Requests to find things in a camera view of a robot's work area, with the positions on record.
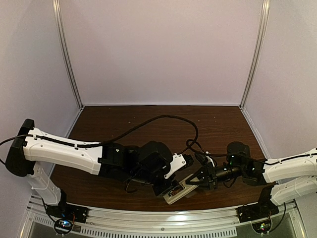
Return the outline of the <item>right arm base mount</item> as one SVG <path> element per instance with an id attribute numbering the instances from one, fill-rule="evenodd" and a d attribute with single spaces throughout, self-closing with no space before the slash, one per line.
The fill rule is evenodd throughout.
<path id="1" fill-rule="evenodd" d="M 279 209 L 272 202 L 258 202 L 255 204 L 245 204 L 236 208 L 240 223 L 268 218 L 279 213 Z"/>

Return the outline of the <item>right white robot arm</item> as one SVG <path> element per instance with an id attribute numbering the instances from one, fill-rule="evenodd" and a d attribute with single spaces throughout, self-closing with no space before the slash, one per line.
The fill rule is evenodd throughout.
<path id="1" fill-rule="evenodd" d="M 219 182 L 242 178 L 249 186 L 265 186 L 254 215 L 264 219 L 278 206 L 317 190 L 317 150 L 278 159 L 251 158 L 250 147 L 234 141 L 227 145 L 226 162 L 214 166 L 209 153 L 196 152 L 202 167 L 186 179 L 186 184 L 216 189 Z"/>

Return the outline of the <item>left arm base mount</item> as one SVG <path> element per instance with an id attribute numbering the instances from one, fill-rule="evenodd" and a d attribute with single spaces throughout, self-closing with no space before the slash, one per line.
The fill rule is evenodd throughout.
<path id="1" fill-rule="evenodd" d="M 86 223 L 88 208 L 83 206 L 66 204 L 65 208 L 47 205 L 47 213 L 56 218 L 63 218 L 78 223 Z"/>

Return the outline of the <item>white remote control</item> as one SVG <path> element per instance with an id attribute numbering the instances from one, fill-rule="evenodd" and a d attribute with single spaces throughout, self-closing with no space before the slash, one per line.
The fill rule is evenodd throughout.
<path id="1" fill-rule="evenodd" d="M 185 197 L 192 191 L 194 191 L 198 186 L 197 185 L 190 185 L 186 183 L 186 179 L 188 179 L 193 174 L 190 174 L 186 178 L 184 178 L 179 185 L 177 185 L 175 188 L 173 188 L 170 192 L 165 194 L 163 198 L 165 199 L 166 203 L 168 205 L 171 205 L 181 198 Z"/>

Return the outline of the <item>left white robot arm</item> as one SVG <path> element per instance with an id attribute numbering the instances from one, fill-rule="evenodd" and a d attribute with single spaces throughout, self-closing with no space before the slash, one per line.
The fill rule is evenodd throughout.
<path id="1" fill-rule="evenodd" d="M 32 119 L 24 121 L 11 142 L 5 167 L 16 176 L 27 177 L 31 187 L 45 204 L 52 206 L 52 212 L 60 220 L 67 220 L 71 209 L 64 204 L 65 193 L 47 176 L 41 162 L 122 183 L 149 184 L 156 196 L 166 194 L 175 185 L 175 172 L 186 165 L 181 154 L 172 154 L 161 142 L 150 141 L 138 147 L 77 141 L 47 134 L 36 128 Z"/>

